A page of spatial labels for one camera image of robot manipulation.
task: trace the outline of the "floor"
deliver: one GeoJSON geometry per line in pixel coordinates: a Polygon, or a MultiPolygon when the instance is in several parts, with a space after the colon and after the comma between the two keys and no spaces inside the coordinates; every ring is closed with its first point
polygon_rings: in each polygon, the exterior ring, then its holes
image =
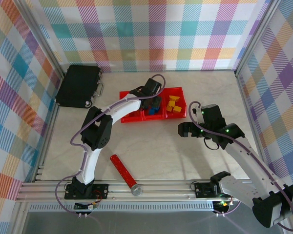
{"type": "MultiPolygon", "coordinates": [[[[103,95],[95,105],[103,108],[119,99],[119,91],[144,85],[154,72],[106,73],[103,95]]],[[[255,148],[236,79],[232,71],[161,72],[167,87],[181,86],[187,104],[219,105],[227,123],[236,123],[255,148]]],[[[59,180],[78,171],[83,150],[70,145],[81,128],[87,109],[61,107],[45,160],[42,179],[59,180]]],[[[244,171],[225,151],[211,151],[202,138],[180,137],[177,125],[189,117],[174,120],[120,123],[113,125],[110,142],[101,151],[95,179],[121,179],[109,158],[117,154],[136,179],[207,179],[228,171],[236,178],[247,178],[244,171]]]]}

